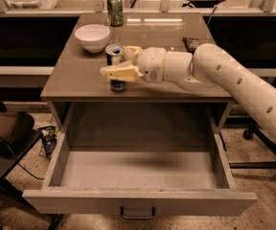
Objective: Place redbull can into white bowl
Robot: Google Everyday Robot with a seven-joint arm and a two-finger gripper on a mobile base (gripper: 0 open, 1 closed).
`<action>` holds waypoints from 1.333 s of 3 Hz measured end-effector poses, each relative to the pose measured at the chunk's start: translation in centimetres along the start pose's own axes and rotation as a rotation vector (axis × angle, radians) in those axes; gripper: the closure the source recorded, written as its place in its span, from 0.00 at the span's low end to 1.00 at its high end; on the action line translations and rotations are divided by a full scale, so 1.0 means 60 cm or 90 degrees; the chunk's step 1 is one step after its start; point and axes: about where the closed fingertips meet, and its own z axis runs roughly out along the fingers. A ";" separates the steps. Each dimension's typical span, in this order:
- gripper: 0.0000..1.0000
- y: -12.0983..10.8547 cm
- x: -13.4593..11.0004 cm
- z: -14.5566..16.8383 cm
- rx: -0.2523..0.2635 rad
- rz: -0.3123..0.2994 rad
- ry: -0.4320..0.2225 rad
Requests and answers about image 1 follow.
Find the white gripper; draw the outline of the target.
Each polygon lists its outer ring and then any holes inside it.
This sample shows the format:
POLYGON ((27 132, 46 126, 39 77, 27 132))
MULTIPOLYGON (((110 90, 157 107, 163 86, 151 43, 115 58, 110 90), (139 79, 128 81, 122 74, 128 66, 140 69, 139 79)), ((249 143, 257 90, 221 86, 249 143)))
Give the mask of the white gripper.
POLYGON ((139 46, 126 46, 123 54, 126 61, 102 67, 100 74, 113 81, 134 82, 143 77, 144 81, 159 83, 163 80, 165 55, 164 48, 150 47, 142 51, 139 46))

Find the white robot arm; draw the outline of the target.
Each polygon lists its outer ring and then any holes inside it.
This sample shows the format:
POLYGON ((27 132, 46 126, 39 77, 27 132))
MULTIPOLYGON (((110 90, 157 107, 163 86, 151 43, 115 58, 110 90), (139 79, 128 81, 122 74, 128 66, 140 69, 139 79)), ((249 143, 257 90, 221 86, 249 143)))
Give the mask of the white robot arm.
POLYGON ((224 89, 276 143, 276 88, 242 66, 214 44, 201 44, 191 53, 128 46, 123 62, 100 70, 115 81, 173 82, 186 91, 208 93, 224 89))

